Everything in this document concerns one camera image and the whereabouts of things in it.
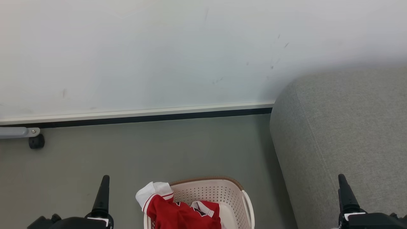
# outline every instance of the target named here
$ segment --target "baseboard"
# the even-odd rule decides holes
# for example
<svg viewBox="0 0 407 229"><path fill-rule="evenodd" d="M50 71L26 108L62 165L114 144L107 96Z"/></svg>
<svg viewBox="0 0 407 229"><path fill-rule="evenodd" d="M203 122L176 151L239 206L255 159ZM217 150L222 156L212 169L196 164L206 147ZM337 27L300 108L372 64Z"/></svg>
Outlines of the baseboard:
<svg viewBox="0 0 407 229"><path fill-rule="evenodd" d="M165 108L153 110L130 110L87 114L66 114L26 118L0 119L0 126L26 126L54 128L66 126L88 126L141 121L193 119L201 117L224 117L270 113L274 102L236 103L212 106Z"/></svg>

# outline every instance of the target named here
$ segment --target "clothes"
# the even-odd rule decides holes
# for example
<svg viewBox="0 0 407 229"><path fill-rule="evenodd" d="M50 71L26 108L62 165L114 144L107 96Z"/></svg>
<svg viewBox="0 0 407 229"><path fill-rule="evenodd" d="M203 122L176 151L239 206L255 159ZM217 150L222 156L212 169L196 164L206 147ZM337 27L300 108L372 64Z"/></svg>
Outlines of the clothes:
<svg viewBox="0 0 407 229"><path fill-rule="evenodd" d="M152 221L155 229L221 229L219 204L195 201L191 206L174 203L174 193L168 183L149 183L136 194L142 211Z"/></svg>

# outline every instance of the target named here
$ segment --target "basket rim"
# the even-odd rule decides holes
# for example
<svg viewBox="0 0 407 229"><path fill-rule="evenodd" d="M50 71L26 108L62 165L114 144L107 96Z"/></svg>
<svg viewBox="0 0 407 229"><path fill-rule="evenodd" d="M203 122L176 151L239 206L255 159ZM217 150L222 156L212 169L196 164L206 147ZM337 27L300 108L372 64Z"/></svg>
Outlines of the basket rim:
<svg viewBox="0 0 407 229"><path fill-rule="evenodd" d="M204 177L199 177L199 178L193 178L193 179L185 179L185 180L179 180L179 181L174 181L170 183L170 186L174 185L180 185L180 184L185 184L185 183L190 183L190 182L195 182L195 181L210 181L210 180L226 180L234 183L240 191L243 191L243 186L235 179L227 177L227 176L204 176Z"/></svg>

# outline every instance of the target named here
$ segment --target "laundry basket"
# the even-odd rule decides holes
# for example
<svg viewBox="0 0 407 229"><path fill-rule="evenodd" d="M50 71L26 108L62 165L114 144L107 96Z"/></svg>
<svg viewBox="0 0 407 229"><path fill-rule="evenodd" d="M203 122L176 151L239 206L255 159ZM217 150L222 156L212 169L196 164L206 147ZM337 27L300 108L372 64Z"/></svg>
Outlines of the laundry basket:
<svg viewBox="0 0 407 229"><path fill-rule="evenodd" d="M174 202L205 200L219 203L220 218L227 229L254 229L254 212L242 185L228 177L205 177L170 183ZM144 214L144 229L154 229L154 222Z"/></svg>

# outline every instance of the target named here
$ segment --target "caster wheel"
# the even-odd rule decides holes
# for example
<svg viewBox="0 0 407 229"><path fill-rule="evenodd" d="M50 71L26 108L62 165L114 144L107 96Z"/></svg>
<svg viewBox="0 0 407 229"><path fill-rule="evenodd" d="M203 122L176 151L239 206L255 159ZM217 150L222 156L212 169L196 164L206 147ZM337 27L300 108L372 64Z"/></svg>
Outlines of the caster wheel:
<svg viewBox="0 0 407 229"><path fill-rule="evenodd" d="M30 145L31 149L41 149L45 145L44 136L39 134L35 137L31 137L28 139L28 144Z"/></svg>

